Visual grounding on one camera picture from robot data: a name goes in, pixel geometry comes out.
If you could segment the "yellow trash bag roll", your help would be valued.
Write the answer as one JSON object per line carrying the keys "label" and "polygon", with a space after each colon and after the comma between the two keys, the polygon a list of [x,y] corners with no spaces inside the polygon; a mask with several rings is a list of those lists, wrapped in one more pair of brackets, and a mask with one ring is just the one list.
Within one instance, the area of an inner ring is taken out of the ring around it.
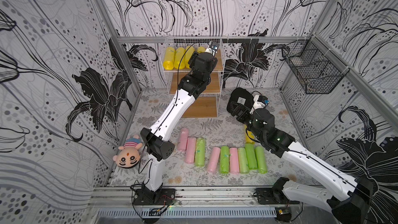
{"label": "yellow trash bag roll", "polygon": [[185,68],[185,63],[184,63],[184,54],[186,50],[183,47],[177,48],[175,52],[175,58],[174,58],[174,68],[175,69],[183,69]]}
{"label": "yellow trash bag roll", "polygon": [[188,46],[186,48],[186,52],[185,52],[185,55],[184,55],[184,64],[185,64],[186,68],[190,68],[189,61],[190,61],[190,59],[191,59],[191,57],[192,57],[194,52],[195,52],[195,48],[194,47]]}
{"label": "yellow trash bag roll", "polygon": [[197,48],[197,52],[200,54],[200,53],[203,53],[203,52],[205,52],[206,51],[206,48],[205,47],[202,47],[202,46],[200,46],[200,47],[198,47]]}
{"label": "yellow trash bag roll", "polygon": [[253,135],[253,133],[248,131],[247,127],[245,127],[245,143],[255,144],[256,141],[257,140],[256,140],[255,136]]}
{"label": "yellow trash bag roll", "polygon": [[167,47],[164,53],[163,68],[167,71],[174,69],[174,59],[176,50],[173,47]]}

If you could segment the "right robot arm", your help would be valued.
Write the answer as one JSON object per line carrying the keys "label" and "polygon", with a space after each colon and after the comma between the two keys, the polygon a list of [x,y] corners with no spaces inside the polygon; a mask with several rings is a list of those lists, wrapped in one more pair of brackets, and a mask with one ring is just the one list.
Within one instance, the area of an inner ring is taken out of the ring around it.
{"label": "right robot arm", "polygon": [[272,187],[274,199],[299,201],[333,214],[341,224],[363,224],[370,211],[373,184],[365,176],[356,179],[323,161],[288,133],[275,127],[275,117],[266,108],[251,111],[243,104],[231,103],[231,115],[270,153],[295,164],[322,188],[279,179]]}

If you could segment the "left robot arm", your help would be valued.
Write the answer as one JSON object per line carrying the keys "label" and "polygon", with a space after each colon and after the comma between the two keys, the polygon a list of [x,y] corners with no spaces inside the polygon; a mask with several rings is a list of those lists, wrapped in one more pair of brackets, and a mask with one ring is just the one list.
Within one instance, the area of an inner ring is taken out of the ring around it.
{"label": "left robot arm", "polygon": [[162,187],[162,174],[165,160],[173,153],[175,145],[170,136],[185,111],[196,101],[211,82],[211,73],[218,59],[215,51],[194,52],[189,61],[191,71],[179,81],[177,91],[161,117],[150,127],[141,130],[146,144],[150,169],[144,189],[156,193]]}

